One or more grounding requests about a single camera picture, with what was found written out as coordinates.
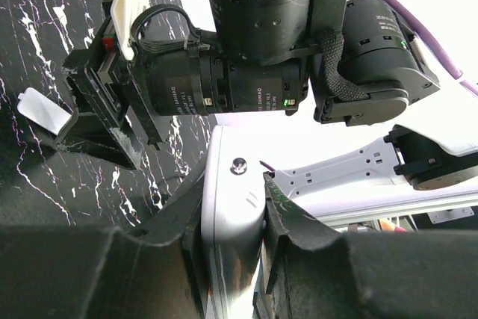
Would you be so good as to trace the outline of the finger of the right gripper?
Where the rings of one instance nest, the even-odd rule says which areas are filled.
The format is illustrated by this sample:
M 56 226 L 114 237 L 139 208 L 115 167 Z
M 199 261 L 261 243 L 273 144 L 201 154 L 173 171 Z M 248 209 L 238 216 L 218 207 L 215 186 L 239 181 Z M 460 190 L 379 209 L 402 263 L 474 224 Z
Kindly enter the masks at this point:
M 127 170 L 140 168 L 143 146 L 128 122 L 104 125 L 93 112 L 74 111 L 54 141 L 60 152 L 86 154 Z

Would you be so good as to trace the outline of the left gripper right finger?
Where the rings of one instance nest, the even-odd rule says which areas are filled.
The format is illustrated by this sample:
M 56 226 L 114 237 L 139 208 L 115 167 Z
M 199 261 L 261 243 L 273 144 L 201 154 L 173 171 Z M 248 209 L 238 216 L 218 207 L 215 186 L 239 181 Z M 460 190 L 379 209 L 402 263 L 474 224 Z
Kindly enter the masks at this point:
M 476 232 L 340 233 L 264 180 L 263 317 L 477 316 Z

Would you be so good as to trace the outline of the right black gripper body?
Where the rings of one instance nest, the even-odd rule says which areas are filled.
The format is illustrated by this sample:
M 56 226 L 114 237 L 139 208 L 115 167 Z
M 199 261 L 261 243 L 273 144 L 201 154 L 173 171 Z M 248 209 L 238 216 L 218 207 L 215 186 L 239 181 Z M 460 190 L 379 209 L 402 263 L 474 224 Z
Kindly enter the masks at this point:
M 129 110 L 146 133 L 142 143 L 159 150 L 159 125 L 146 110 L 146 94 L 134 83 L 132 64 L 118 46 L 113 20 L 107 16 L 85 49 L 71 51 L 62 66 L 75 111 L 93 112 L 104 125 L 120 126 Z

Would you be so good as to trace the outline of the white battery cover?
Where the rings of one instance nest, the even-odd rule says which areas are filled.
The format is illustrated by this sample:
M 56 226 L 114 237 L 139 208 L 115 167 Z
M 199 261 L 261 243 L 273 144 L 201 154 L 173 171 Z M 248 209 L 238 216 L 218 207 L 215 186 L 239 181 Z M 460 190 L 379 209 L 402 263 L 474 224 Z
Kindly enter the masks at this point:
M 21 115 L 54 135 L 59 135 L 72 119 L 71 113 L 33 87 L 20 93 L 18 100 L 17 110 Z

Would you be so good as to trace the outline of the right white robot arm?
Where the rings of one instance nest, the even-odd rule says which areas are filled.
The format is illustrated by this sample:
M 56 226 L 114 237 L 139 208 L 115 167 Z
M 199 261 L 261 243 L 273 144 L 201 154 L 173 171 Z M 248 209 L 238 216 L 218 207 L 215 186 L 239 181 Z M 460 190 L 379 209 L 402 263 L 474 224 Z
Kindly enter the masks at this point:
M 147 40 L 145 28 L 161 13 L 183 15 L 181 7 L 108 1 L 93 43 L 63 64 L 76 109 L 55 147 L 130 170 L 142 151 L 128 110 L 155 147 L 162 117 L 293 114 L 309 90 L 316 121 L 368 126 L 438 91 L 416 37 L 452 66 L 395 0 L 210 0 L 216 31 L 190 27 L 183 40 L 164 41 Z

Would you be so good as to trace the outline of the white remote control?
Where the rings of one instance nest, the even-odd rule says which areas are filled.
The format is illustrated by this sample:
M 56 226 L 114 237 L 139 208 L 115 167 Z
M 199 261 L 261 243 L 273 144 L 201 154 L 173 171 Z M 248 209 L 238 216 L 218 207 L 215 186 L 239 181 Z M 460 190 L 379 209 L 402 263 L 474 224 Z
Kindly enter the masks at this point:
M 250 138 L 215 126 L 202 192 L 201 238 L 216 318 L 251 318 L 264 231 L 263 170 Z

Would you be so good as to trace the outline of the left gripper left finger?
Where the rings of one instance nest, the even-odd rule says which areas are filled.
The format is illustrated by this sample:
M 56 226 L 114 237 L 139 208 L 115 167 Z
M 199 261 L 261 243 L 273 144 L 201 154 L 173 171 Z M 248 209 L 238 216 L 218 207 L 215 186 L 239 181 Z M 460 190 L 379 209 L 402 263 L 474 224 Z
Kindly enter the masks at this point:
M 203 318 L 202 181 L 130 231 L 1 228 L 3 318 Z

